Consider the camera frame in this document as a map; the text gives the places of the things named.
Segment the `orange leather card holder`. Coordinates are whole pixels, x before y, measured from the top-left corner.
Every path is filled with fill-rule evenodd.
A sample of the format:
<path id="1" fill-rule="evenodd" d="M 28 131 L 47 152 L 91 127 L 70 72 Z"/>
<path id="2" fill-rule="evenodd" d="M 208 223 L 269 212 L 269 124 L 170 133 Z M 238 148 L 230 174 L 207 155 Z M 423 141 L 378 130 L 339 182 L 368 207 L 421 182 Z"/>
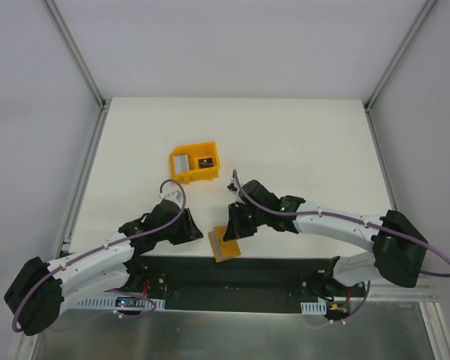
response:
<path id="1" fill-rule="evenodd" d="M 225 226 L 216 226 L 208 233 L 208 240 L 216 263 L 232 260 L 242 255 L 236 240 L 224 241 Z"/>

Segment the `yellow plastic bin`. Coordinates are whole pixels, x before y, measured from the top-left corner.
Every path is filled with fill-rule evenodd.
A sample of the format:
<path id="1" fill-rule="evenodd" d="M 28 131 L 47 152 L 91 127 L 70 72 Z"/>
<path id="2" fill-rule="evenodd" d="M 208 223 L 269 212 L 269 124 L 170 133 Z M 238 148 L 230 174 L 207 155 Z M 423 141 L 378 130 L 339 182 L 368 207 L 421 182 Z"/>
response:
<path id="1" fill-rule="evenodd" d="M 175 173 L 173 157 L 183 154 L 188 155 L 190 170 L 188 172 Z M 200 158 L 213 158 L 214 167 L 210 169 L 198 169 L 198 160 Z M 216 179 L 219 176 L 219 170 L 221 168 L 216 142 L 200 142 L 177 146 L 169 155 L 169 166 L 171 178 L 182 184 Z"/>

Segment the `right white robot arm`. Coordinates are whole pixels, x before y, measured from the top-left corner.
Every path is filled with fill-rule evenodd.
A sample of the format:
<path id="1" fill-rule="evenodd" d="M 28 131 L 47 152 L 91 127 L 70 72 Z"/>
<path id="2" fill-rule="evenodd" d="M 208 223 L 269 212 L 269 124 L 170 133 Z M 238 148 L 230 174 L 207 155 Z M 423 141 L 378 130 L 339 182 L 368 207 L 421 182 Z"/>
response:
<path id="1" fill-rule="evenodd" d="M 239 185 L 232 180 L 228 191 L 235 202 L 228 206 L 223 240 L 254 236 L 259 227 L 277 232 L 325 236 L 361 248 L 353 256 L 329 260 L 317 281 L 329 295 L 339 296 L 361 282 L 384 279 L 396 286 L 416 286 L 425 259 L 427 241 L 399 211 L 370 216 L 332 211 L 297 196 L 277 197 L 259 181 Z"/>

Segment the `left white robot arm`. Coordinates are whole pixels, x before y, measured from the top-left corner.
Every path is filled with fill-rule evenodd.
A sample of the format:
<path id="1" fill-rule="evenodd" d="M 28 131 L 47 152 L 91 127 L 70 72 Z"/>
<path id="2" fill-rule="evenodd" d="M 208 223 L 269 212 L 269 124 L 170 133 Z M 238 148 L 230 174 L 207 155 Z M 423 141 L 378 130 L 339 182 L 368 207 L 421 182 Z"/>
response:
<path id="1" fill-rule="evenodd" d="M 163 200 L 151 212 L 121 225 L 104 243 L 82 253 L 28 260 L 4 294 L 12 329 L 27 336 L 49 328 L 80 300 L 109 290 L 144 289 L 140 257 L 159 242 L 182 245 L 203 237 L 187 208 Z"/>

